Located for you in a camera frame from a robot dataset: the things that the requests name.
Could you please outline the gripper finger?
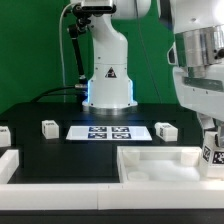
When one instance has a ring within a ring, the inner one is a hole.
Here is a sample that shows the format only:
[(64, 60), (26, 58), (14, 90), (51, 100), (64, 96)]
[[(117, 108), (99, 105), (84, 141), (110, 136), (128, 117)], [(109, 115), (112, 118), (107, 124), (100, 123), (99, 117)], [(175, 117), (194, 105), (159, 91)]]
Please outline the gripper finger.
[(199, 124), (203, 130), (203, 132), (206, 132), (208, 130), (213, 130), (215, 128), (215, 124), (213, 121), (213, 118), (210, 116), (207, 116), (202, 113), (197, 114), (197, 119), (199, 121)]
[(216, 121), (217, 125), (217, 134), (215, 141), (218, 147), (224, 148), (224, 121)]

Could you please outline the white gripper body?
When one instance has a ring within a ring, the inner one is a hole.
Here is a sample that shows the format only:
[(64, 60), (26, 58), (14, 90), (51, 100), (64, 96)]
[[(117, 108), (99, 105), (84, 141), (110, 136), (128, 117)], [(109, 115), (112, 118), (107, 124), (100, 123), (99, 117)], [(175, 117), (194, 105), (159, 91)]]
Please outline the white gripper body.
[(224, 122), (224, 64), (208, 66), (204, 78), (174, 67), (173, 80), (182, 107)]

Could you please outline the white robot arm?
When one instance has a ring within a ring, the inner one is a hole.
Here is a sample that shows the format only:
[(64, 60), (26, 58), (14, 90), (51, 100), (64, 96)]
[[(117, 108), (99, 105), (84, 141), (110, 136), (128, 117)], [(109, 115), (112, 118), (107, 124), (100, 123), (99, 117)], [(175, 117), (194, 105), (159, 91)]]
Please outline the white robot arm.
[[(127, 75), (127, 40), (111, 21), (142, 17), (151, 1), (70, 0), (76, 30), (89, 29), (93, 38), (86, 110), (119, 112), (137, 105)], [(203, 128), (218, 128), (215, 140), (224, 147), (224, 0), (157, 0), (157, 9), (174, 34), (167, 57), (178, 100), (198, 113)]]

